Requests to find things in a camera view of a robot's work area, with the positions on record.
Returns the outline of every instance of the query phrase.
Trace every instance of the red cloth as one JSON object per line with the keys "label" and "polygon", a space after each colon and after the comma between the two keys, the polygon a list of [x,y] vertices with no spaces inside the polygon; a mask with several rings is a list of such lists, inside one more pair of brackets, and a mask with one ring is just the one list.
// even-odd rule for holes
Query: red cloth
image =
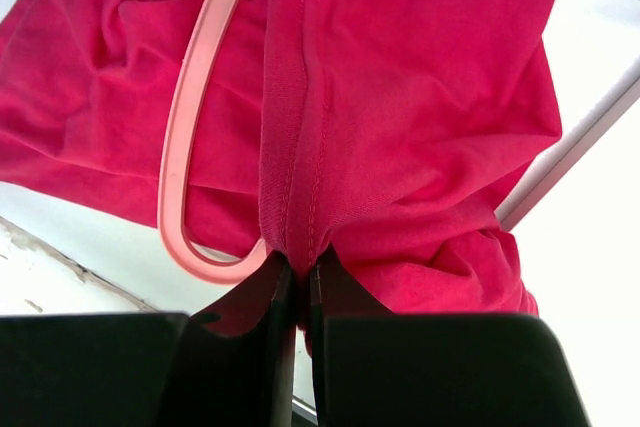
{"label": "red cloth", "polygon": [[[0,25],[0,179],[155,225],[202,2],[19,0]],[[534,312],[493,210],[560,136],[552,3],[240,0],[198,126],[193,240],[242,255],[262,231],[301,278],[332,241],[397,312]]]}

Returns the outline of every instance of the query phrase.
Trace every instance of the red fabric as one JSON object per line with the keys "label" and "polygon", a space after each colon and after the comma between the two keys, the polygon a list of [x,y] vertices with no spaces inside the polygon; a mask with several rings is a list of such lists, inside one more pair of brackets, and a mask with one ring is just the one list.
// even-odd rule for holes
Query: red fabric
{"label": "red fabric", "polygon": [[[0,179],[154,225],[202,1],[19,0]],[[242,255],[261,231],[301,278],[332,241],[397,312],[535,312],[493,210],[560,136],[552,3],[240,0],[198,126],[193,240]]]}

